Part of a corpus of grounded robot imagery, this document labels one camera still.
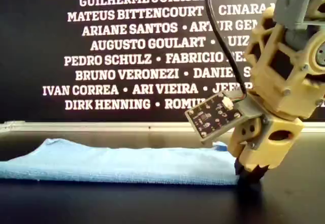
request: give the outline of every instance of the robotic arm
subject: robotic arm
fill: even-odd
[[[253,90],[220,92],[185,115],[202,142],[234,128],[236,174],[254,183],[281,164],[304,127],[300,118],[324,102],[325,0],[277,0],[252,30],[245,58]]]

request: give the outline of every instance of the gray 3d-printed part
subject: gray 3d-printed part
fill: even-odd
[[[310,0],[277,0],[273,19],[288,29],[305,29],[303,25]]]
[[[325,67],[325,43],[322,43],[322,45],[317,50],[317,53],[316,53],[316,62],[320,66]]]
[[[285,42],[293,50],[303,50],[310,38],[319,31],[319,26],[308,26],[307,29],[287,30]]]

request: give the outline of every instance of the black table surface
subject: black table surface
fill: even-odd
[[[325,223],[325,134],[304,134],[259,193],[238,187],[0,180],[0,223]]]

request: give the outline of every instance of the mounting hole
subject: mounting hole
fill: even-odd
[[[293,134],[289,131],[286,130],[279,130],[271,133],[269,136],[270,140],[273,141],[282,141],[282,140],[287,140],[293,137]]]

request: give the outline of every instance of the wire connector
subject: wire connector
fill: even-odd
[[[228,111],[231,111],[234,109],[234,103],[228,97],[223,97],[222,104]]]

